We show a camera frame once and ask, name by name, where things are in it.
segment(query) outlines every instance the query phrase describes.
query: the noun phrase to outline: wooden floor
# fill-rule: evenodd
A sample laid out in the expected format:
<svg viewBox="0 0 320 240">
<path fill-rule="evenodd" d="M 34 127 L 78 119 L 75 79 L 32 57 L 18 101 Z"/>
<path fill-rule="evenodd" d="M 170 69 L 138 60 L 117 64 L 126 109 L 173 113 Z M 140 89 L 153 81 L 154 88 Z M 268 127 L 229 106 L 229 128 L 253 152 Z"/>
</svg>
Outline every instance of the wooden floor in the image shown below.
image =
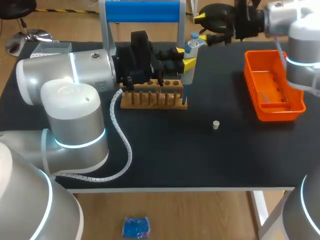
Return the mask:
<svg viewBox="0 0 320 240">
<path fill-rule="evenodd" d="M 90 0 L 38 0 L 38 8 L 97 10 Z M 233 0 L 199 0 L 199 9 L 210 3 Z M 25 18 L 29 29 L 44 29 L 54 40 L 101 42 L 97 15 L 35 12 Z M 175 41 L 176 24 L 120 23 L 112 25 L 116 41 L 129 41 L 132 31 L 146 30 L 151 41 Z M 186 38 L 199 31 L 187 20 Z M 16 58 L 5 52 L 8 38 L 19 31 L 15 20 L 4 20 L 0 36 L 0 94 Z M 263 36 L 252 41 L 266 41 Z M 271 211 L 281 193 L 268 193 Z M 84 213 L 82 240 L 121 239 L 125 217 L 150 218 L 150 238 L 155 240 L 254 240 L 255 224 L 246 192 L 110 193 L 78 194 Z"/>
</svg>

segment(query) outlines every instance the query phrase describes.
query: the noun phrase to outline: blue package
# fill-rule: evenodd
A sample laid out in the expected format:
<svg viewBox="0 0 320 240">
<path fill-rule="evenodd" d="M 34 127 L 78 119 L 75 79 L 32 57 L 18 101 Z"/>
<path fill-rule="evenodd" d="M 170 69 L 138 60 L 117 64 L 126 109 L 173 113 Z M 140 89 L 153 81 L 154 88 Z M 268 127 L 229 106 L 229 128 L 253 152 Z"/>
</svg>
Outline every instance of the blue package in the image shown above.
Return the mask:
<svg viewBox="0 0 320 240">
<path fill-rule="evenodd" d="M 122 236 L 130 239 L 146 239 L 149 237 L 149 218 L 129 218 L 126 217 L 122 229 Z"/>
</svg>

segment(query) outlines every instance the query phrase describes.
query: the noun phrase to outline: black table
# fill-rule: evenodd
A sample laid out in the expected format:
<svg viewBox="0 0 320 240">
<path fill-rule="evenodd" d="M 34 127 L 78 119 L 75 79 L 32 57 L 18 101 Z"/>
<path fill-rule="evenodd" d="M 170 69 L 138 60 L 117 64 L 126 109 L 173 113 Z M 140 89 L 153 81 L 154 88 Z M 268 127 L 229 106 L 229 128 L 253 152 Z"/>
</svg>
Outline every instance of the black table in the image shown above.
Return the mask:
<svg viewBox="0 0 320 240">
<path fill-rule="evenodd" d="M 27 42 L 19 59 L 28 58 L 36 45 Z M 161 49 L 172 43 L 156 45 Z M 102 44 L 74 42 L 72 48 L 74 52 L 93 50 Z M 298 185 L 318 165 L 320 99 L 305 93 L 307 110 L 295 122 L 258 120 L 243 75 L 244 53 L 274 48 L 272 42 L 202 47 L 188 110 L 120 109 L 117 102 L 115 114 L 133 151 L 132 165 L 123 176 L 105 183 L 57 181 L 74 192 L 288 189 Z M 112 95 L 101 95 L 109 159 L 88 176 L 110 176 L 127 161 L 125 146 L 110 121 Z M 214 120 L 220 121 L 218 130 L 212 129 Z M 14 69 L 0 98 L 0 131 L 48 127 L 42 107 L 29 106 L 20 97 Z"/>
</svg>

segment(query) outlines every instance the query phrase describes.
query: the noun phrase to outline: blue handle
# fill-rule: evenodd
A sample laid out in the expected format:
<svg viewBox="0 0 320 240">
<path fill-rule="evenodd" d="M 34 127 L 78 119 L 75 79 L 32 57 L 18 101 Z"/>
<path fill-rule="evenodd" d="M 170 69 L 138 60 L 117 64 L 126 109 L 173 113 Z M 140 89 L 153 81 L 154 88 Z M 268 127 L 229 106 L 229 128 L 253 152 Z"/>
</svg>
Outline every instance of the blue handle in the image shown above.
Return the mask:
<svg viewBox="0 0 320 240">
<path fill-rule="evenodd" d="M 179 1 L 106 1 L 110 23 L 178 23 Z"/>
</svg>

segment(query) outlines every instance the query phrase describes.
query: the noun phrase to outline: orange basket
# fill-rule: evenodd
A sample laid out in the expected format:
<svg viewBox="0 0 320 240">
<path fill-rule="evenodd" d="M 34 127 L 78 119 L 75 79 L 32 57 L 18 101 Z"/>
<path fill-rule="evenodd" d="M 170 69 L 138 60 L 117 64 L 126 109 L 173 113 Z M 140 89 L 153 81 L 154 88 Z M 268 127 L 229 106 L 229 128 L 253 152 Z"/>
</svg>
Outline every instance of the orange basket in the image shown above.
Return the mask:
<svg viewBox="0 0 320 240">
<path fill-rule="evenodd" d="M 306 110 L 304 92 L 288 85 L 277 50 L 247 51 L 244 57 L 245 81 L 261 121 L 294 121 Z"/>
</svg>

